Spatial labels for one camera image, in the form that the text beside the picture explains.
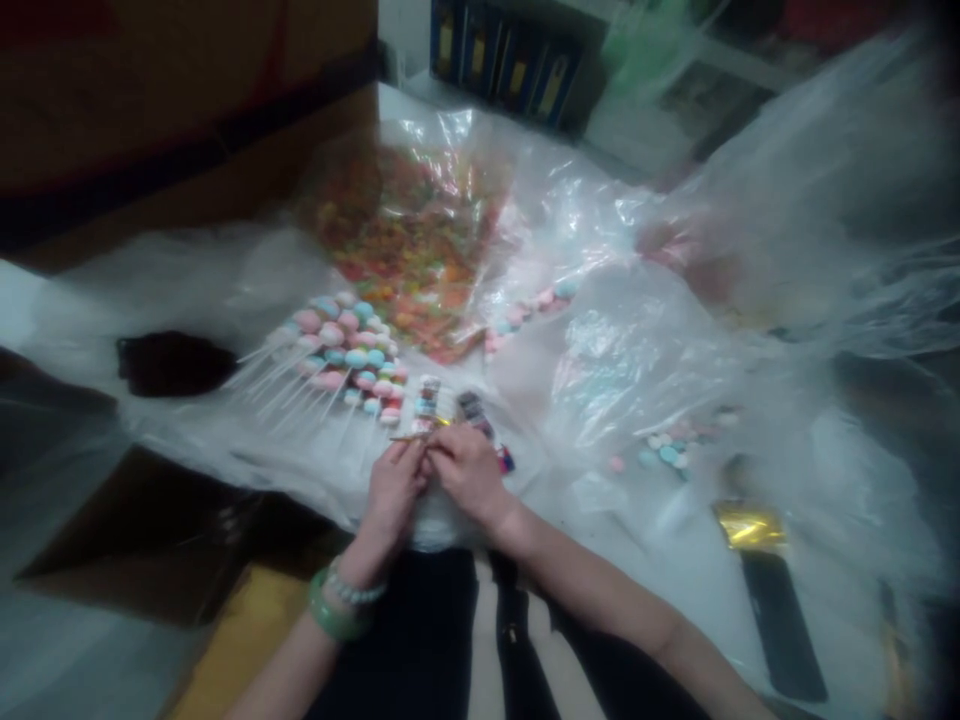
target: marshmallow skewer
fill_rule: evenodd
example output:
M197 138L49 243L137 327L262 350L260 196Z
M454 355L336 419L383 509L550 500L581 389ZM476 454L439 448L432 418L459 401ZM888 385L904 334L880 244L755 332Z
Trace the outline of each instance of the marshmallow skewer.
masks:
M244 367L227 380L224 387L237 387L252 379L259 374L264 367L264 363L273 359L275 352L293 345L299 337L300 329L293 322L284 323L267 336L267 342L261 345L258 350L254 350L237 361L238 365L244 365Z

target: beaded bracelet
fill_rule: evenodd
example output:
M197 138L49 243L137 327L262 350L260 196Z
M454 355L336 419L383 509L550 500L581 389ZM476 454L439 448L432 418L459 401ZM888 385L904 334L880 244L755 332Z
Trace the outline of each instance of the beaded bracelet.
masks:
M324 568L310 581L310 615L323 631L339 643L359 640L370 630L370 618L355 618L337 611L327 604L323 597L323 584L327 580L330 568Z
M337 597L347 603L347 605L370 605L382 598L383 594L387 592L386 583L372 590L358 590L357 588L350 587L340 578L340 575L337 574L337 566L339 564L340 556L337 555L337 557L333 559L333 562L330 563L330 574L327 577L327 582L330 583L330 587L333 588Z

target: plastic bag of candy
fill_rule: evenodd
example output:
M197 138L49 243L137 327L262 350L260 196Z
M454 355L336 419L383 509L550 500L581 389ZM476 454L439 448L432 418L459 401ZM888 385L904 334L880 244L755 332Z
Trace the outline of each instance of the plastic bag of candy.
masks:
M799 351L960 343L955 136L936 43L878 37L764 106L641 222L637 250Z
M612 179L574 148L528 137L471 301L487 328L486 354L523 324L565 308L593 268L629 260L637 226L659 198Z
M680 278L634 259L587 273L568 306L503 344L488 379L558 452L596 467L719 401L756 354Z
M337 269L437 362L479 337L468 305L522 134L472 110L385 122L322 147L301 188L298 217Z

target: brown cardboard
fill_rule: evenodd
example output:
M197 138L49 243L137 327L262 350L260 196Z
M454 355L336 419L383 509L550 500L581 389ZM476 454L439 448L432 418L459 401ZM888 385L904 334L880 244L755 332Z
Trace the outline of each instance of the brown cardboard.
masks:
M329 527L283 496L228 486L135 447L15 581L197 625L217 614L250 558L295 557Z
M71 8L17 4L0 29L0 252L20 264L255 215L376 121L375 0Z

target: white table surface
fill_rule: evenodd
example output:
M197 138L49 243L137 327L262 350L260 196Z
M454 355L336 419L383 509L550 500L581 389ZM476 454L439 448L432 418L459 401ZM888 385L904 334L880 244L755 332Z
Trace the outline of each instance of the white table surface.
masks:
M380 117L417 119L434 112L429 105L380 85ZM0 345L19 351L33 331L31 308L46 280L8 262L0 262ZM772 693L756 623L737 556L722 541L712 513L704 506L678 529L667 533L641 530L627 534L626 519L637 528L652 528L657 517L685 490L666 469L641 473L632 458L627 472L615 478L628 503L610 512L580 515L568 522L549 488L534 490L528 501L556 508L555 523L584 545L608 558L627 574L675 604L757 689ZM824 718L876 716L885 692L880 648L880 612L876 589L822 551L793 540L788 560L830 701L804 706ZM850 618L857 618L856 624Z

